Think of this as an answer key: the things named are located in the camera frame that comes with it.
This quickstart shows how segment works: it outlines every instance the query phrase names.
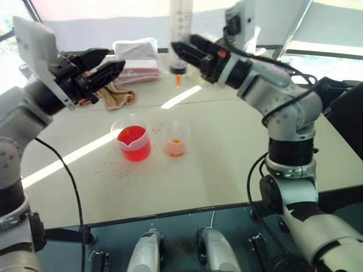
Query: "beaker of red liquid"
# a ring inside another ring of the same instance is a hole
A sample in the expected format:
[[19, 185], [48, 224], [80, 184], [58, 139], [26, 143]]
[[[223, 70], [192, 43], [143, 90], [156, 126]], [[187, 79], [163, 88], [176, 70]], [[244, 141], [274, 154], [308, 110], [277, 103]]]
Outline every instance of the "beaker of red liquid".
[[187, 152], [186, 141], [191, 134], [188, 123], [172, 121], [163, 127], [165, 153], [172, 158], [179, 158]]
[[111, 132], [125, 158], [140, 162], [149, 156], [151, 151], [150, 138], [145, 121], [134, 113], [127, 114], [114, 122]]

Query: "syringe tip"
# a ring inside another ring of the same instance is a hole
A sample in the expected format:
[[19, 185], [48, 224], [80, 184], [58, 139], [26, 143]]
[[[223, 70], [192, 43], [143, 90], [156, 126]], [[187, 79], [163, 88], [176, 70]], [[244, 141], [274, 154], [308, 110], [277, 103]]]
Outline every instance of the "syringe tip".
[[180, 78], [182, 77], [182, 75], [176, 75], [175, 79], [176, 79], [176, 86], [179, 87], [180, 86]]

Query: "beige towel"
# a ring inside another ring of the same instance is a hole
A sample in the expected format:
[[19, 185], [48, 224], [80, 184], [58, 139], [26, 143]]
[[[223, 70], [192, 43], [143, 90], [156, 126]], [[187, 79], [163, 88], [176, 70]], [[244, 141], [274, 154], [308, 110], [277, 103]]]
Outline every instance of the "beige towel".
[[103, 99], [107, 109], [119, 109], [123, 105], [129, 105], [136, 102], [136, 95], [133, 91], [117, 87], [113, 82], [104, 86], [98, 91], [99, 96]]

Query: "window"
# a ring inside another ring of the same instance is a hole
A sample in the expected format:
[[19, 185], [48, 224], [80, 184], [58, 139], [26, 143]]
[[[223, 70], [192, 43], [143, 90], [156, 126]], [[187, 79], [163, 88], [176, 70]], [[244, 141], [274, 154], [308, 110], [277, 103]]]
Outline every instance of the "window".
[[13, 86], [23, 87], [27, 80], [19, 71], [23, 64], [16, 39], [12, 31], [12, 17], [20, 16], [32, 20], [21, 0], [0, 0], [0, 94]]
[[[361, 59], [284, 54], [281, 61], [289, 63], [303, 73], [315, 75], [318, 80], [322, 77], [329, 77], [338, 81], [363, 81], [363, 60]], [[293, 81], [299, 84], [306, 83], [299, 76], [295, 76]]]

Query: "white wall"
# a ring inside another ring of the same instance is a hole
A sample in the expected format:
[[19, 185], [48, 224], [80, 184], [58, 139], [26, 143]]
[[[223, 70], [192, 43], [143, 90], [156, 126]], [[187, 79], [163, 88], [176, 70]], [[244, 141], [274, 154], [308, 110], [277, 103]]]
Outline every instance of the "white wall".
[[[256, 0], [259, 45], [282, 45], [309, 0]], [[59, 50], [111, 48], [116, 40], [155, 37], [168, 47], [169, 0], [33, 0]], [[220, 37], [224, 10], [236, 0], [194, 0], [192, 33]]]

